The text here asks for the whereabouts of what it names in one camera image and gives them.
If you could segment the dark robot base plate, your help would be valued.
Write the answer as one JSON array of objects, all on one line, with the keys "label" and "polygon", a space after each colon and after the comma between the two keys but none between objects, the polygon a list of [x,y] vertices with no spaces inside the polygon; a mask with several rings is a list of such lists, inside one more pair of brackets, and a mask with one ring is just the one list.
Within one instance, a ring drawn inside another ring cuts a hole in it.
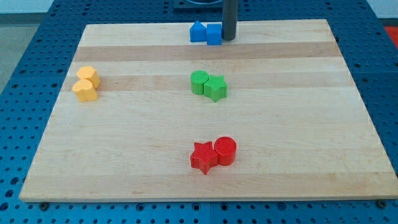
[{"label": "dark robot base plate", "polygon": [[174,11],[222,9],[223,0],[171,0]]}]

